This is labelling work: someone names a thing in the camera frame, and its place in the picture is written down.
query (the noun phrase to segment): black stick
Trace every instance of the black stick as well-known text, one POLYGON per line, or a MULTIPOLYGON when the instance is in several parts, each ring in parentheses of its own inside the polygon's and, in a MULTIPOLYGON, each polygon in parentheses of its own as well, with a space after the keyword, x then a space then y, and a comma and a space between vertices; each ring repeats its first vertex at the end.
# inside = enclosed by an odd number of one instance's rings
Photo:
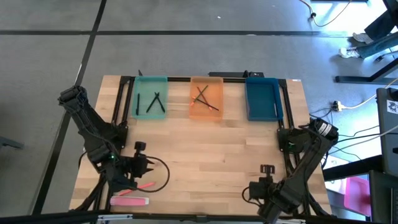
POLYGON ((152 107, 152 105, 155 103, 156 98, 157 98, 157 94, 155 93, 154 100, 152 100, 152 102, 151 102, 150 105, 148 106, 147 113, 149 112, 149 110, 150 110, 150 108, 152 107))
POLYGON ((160 101, 159 96, 160 96, 160 93, 158 92, 157 95, 156 95, 157 101, 159 102, 160 107, 162 108, 163 113, 166 113, 166 110, 164 110, 163 104, 162 104, 162 102, 160 101))
POLYGON ((214 110, 220 111, 219 109, 215 108, 214 106, 211 106, 210 104, 208 104, 208 103, 206 103, 206 102, 203 102, 202 100, 197 99, 197 101, 199 101, 200 103, 206 104, 207 106, 213 108, 214 110))
POLYGON ((137 96, 137 108, 136 108, 136 115, 138 115, 138 112, 139 112, 139 93, 138 93, 138 96, 137 96))
POLYGON ((194 101, 193 102, 195 102, 200 96, 202 96, 203 97, 203 99, 205 99, 205 101, 206 101, 206 98, 205 98, 205 96, 203 96, 203 92, 207 89, 207 87, 208 87, 209 85, 207 85, 202 91, 199 89, 199 87, 197 87, 198 88, 198 90, 199 90, 199 95, 194 99, 194 101))

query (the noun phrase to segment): teal bin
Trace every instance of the teal bin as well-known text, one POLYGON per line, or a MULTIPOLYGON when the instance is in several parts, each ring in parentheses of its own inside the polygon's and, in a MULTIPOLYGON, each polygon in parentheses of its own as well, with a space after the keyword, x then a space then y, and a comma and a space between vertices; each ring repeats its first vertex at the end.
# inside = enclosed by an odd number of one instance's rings
POLYGON ((276 78, 249 77, 245 81, 246 113, 249 121, 283 119, 279 83, 276 78))
POLYGON ((167 112, 168 98, 169 84, 166 76, 136 77, 132 98, 132 117, 136 119, 164 119, 167 112), (155 93, 159 93, 159 100, 162 104, 158 100, 153 102, 155 93))

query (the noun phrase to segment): blue bin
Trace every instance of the blue bin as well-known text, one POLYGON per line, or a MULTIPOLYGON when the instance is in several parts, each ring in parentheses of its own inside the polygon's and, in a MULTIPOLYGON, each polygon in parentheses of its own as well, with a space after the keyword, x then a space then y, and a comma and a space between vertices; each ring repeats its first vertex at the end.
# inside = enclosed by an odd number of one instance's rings
POLYGON ((249 77, 244 90, 249 121, 278 121, 284 117, 278 79, 249 77))

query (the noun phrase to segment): pink object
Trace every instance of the pink object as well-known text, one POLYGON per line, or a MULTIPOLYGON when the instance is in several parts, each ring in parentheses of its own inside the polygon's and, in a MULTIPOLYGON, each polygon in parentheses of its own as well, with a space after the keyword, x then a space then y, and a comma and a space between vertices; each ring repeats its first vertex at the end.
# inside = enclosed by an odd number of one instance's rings
POLYGON ((118 206, 145 206, 149 204, 149 198, 147 197, 111 197, 111 205, 118 206))
MULTIPOLYGON (((151 183, 148 183, 148 184, 144 184, 144 185, 142 185, 142 186, 138 186, 138 188, 144 189, 144 188, 146 188, 146 187, 150 187, 150 186, 153 186, 153 185, 155 185, 155 182, 151 182, 151 183)), ((123 195, 125 195, 125 194, 130 193, 130 192, 132 192, 132 190, 125 190, 125 191, 122 191, 122 192, 119 193, 119 196, 123 196, 123 195)))
POLYGON ((344 206, 360 214, 371 215, 371 194, 367 180, 347 178, 344 206))

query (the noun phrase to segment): white cable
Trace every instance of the white cable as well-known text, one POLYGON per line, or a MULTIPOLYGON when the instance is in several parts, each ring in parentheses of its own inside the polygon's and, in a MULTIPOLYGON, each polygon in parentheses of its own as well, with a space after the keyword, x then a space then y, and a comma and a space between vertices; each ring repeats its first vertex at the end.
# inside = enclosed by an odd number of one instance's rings
MULTIPOLYGON (((388 85, 386 85, 384 88, 389 88, 394 82, 396 82, 398 80, 398 78, 394 79, 392 82, 390 82, 388 85)), ((376 94, 371 96, 369 99, 365 100, 364 102, 356 105, 356 106, 344 106, 341 105, 341 109, 355 109, 355 108, 359 108, 360 106, 364 105, 365 103, 369 102, 371 99, 375 98, 376 94)))
POLYGON ((373 138, 371 138, 371 139, 368 139, 368 140, 365 140, 365 141, 361 141, 361 142, 357 142, 357 143, 355 143, 355 144, 352 144, 352 145, 349 145, 349 146, 346 146, 346 147, 342 147, 342 148, 340 148, 340 151, 343 150, 343 149, 346 149, 346 148, 348 148, 348 147, 356 146, 357 144, 362 144, 362 143, 368 142, 368 141, 370 141, 370 140, 373 140, 373 139, 379 138, 379 137, 381 137, 381 136, 384 136, 384 135, 390 133, 391 131, 393 131, 393 130, 395 130, 395 129, 397 129, 397 128, 398 128, 398 125, 395 126, 395 127, 393 127, 393 128, 391 128, 390 130, 386 131, 385 133, 379 134, 378 136, 373 137, 373 138))
POLYGON ((324 27, 324 26, 327 26, 327 25, 331 24, 331 22, 333 22, 335 19, 337 19, 337 17, 339 17, 340 14, 343 13, 344 10, 346 10, 346 8, 348 7, 348 5, 351 3, 352 0, 349 0, 349 2, 347 3, 346 7, 344 7, 344 9, 341 10, 341 12, 339 14, 337 14, 337 16, 334 19, 332 19, 331 21, 329 21, 329 22, 327 22, 326 24, 323 24, 323 25, 318 25, 317 21, 315 20, 315 16, 312 16, 313 10, 312 10, 311 5, 309 5, 309 3, 305 2, 304 0, 299 0, 299 1, 304 3, 305 5, 307 5, 308 8, 310 9, 311 18, 313 19, 313 23, 315 23, 315 25, 317 25, 317 27, 324 27))

